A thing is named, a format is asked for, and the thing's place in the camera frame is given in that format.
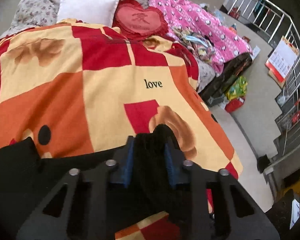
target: blanket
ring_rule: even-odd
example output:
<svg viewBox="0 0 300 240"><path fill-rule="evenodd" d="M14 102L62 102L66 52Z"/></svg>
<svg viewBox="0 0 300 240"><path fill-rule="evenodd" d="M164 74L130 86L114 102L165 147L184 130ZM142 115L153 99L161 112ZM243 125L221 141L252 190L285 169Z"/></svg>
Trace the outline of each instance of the blanket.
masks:
<svg viewBox="0 0 300 240"><path fill-rule="evenodd" d="M211 63L216 73L222 73L224 63L245 52L252 52L248 43L198 4L188 0L149 0L149 6L163 12L169 26L168 34L172 38L178 40L173 27L190 28L193 32L207 36L216 49Z"/></svg>
<svg viewBox="0 0 300 240"><path fill-rule="evenodd" d="M0 40L0 148L31 137L41 158L83 155L166 124L186 158L237 178L238 155L189 83L197 71L171 41L147 49L120 33L67 20ZM116 238L151 240L149 226L169 228L158 219L167 223L160 213Z"/></svg>

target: green bag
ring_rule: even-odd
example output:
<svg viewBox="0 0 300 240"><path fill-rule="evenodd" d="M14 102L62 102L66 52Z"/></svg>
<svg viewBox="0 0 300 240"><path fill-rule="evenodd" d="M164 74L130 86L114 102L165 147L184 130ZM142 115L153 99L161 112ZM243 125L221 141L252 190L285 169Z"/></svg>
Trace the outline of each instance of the green bag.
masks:
<svg viewBox="0 0 300 240"><path fill-rule="evenodd" d="M247 79L244 76L240 76L234 84L226 92L228 100L239 98L247 94Z"/></svg>

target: orange and red checkered blanket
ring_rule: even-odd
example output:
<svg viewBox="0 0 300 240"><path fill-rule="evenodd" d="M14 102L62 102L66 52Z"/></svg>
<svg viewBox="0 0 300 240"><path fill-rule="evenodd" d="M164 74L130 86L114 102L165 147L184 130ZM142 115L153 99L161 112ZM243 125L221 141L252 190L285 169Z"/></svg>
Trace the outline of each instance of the orange and red checkered blanket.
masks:
<svg viewBox="0 0 300 240"><path fill-rule="evenodd" d="M165 123L188 159L238 177L240 160L191 86L196 70L172 55L175 47L73 20L0 40L0 148L30 136L42 158L82 155ZM151 240L153 224L171 236L166 223L160 213L116 238Z"/></svg>

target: white pillow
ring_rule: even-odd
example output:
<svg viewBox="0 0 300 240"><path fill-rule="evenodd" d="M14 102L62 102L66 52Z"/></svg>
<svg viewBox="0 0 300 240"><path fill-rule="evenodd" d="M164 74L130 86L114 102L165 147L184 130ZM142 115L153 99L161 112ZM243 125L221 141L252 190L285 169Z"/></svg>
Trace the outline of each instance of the white pillow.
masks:
<svg viewBox="0 0 300 240"><path fill-rule="evenodd" d="M60 0L57 22L74 18L112 27L119 0Z"/></svg>

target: chinese character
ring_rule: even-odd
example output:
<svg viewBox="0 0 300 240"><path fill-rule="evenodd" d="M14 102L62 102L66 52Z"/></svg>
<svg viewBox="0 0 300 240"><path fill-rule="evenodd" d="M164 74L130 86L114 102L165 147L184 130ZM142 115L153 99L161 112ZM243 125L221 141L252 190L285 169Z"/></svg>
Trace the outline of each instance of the chinese character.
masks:
<svg viewBox="0 0 300 240"><path fill-rule="evenodd" d="M145 13L134 13L132 16L136 16L136 18L132 19L132 21L143 21L144 23L150 24L145 20L147 15Z"/></svg>

